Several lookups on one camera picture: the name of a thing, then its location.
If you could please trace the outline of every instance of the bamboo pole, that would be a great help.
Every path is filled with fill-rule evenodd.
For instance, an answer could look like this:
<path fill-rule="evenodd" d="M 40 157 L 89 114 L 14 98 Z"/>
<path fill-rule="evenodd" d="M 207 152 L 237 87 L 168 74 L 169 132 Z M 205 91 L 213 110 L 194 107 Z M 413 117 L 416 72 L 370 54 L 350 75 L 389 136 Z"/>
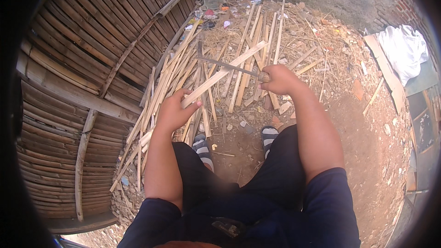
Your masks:
<path fill-rule="evenodd" d="M 55 94 L 74 102 L 80 106 L 95 109 L 111 117 L 135 123 L 137 115 L 129 110 L 117 106 L 107 100 L 101 99 L 90 92 L 87 92 L 44 69 L 32 59 L 19 52 L 17 70 L 30 80 L 44 86 Z"/>
<path fill-rule="evenodd" d="M 85 158 L 85 152 L 87 150 L 87 144 L 89 143 L 90 132 L 95 123 L 96 117 L 98 116 L 98 111 L 89 110 L 87 118 L 85 120 L 83 133 L 81 135 L 80 145 L 78 148 L 77 160 L 75 163 L 75 206 L 77 210 L 78 221 L 82 222 L 84 220 L 83 209 L 82 209 L 82 175 L 83 175 L 83 164 Z"/>

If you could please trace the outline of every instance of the navy shirt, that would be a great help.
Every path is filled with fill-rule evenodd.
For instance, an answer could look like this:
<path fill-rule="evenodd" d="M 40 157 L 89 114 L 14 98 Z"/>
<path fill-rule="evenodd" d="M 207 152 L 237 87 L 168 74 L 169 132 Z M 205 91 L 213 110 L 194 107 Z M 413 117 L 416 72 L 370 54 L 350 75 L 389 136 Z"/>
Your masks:
<path fill-rule="evenodd" d="M 161 199 L 146 199 L 118 248 L 154 247 L 171 240 L 221 247 L 359 247 L 359 232 L 343 168 L 306 186 L 303 210 L 285 211 L 251 194 L 209 199 L 181 216 Z"/>

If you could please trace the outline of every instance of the wooden board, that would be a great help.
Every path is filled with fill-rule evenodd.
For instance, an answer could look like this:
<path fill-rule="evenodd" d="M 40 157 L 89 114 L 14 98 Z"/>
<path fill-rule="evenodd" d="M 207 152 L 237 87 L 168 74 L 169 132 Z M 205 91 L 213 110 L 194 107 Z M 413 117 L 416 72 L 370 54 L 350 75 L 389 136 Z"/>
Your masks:
<path fill-rule="evenodd" d="M 398 77 L 394 74 L 389 60 L 384 54 L 383 49 L 381 48 L 375 36 L 365 36 L 363 39 L 366 42 L 367 46 L 369 46 L 372 50 L 373 55 L 383 72 L 383 77 L 386 80 L 386 83 L 388 84 L 390 90 L 392 91 L 392 98 L 395 103 L 396 111 L 398 113 L 401 113 L 401 109 L 404 107 L 404 100 L 406 99 L 406 95 L 400 79 L 398 79 Z"/>

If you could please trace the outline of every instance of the leg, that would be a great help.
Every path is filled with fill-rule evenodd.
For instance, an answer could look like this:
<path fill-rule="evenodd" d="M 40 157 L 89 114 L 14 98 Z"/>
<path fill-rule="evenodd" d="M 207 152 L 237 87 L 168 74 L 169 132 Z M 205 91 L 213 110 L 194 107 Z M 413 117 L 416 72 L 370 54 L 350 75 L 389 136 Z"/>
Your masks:
<path fill-rule="evenodd" d="M 221 180 L 201 161 L 199 155 L 184 142 L 173 142 L 183 185 L 183 212 L 217 193 Z"/>
<path fill-rule="evenodd" d="M 264 196 L 285 209 L 300 210 L 305 180 L 297 125 L 292 125 L 274 139 L 267 159 L 241 192 Z"/>

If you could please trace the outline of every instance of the bamboo strip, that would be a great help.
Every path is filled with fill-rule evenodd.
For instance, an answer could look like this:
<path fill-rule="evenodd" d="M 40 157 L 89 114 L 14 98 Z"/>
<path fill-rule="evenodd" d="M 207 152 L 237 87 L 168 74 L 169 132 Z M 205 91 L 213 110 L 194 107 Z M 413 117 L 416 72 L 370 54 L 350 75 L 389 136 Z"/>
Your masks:
<path fill-rule="evenodd" d="M 241 40 L 240 40 L 240 43 L 239 43 L 239 45 L 238 45 L 238 47 L 237 47 L 237 51 L 236 51 L 235 58 L 238 58 L 238 57 L 239 57 L 239 55 L 240 55 L 240 51 L 242 50 L 243 43 L 245 42 L 245 36 L 247 35 L 248 28 L 250 27 L 250 23 L 251 23 L 251 19 L 252 19 L 252 17 L 253 17 L 253 13 L 254 13 L 254 8 L 255 8 L 255 7 L 256 7 L 256 4 L 253 4 L 253 5 L 251 6 L 250 15 L 249 15 L 249 17 L 248 17 L 248 21 L 246 22 L 245 30 L 243 31 L 243 34 L 242 34 L 242 38 L 241 38 Z M 234 70 L 231 70 L 231 71 L 229 72 L 229 75 L 228 75 L 227 81 L 225 82 L 225 86 L 224 86 L 224 88 L 223 88 L 223 92 L 222 92 L 221 95 L 220 95 L 220 96 L 223 97 L 223 98 L 225 98 L 225 97 L 227 96 L 227 94 L 228 94 L 228 89 L 229 89 L 229 87 L 230 87 L 231 79 L 233 78 L 233 73 L 234 73 Z"/>

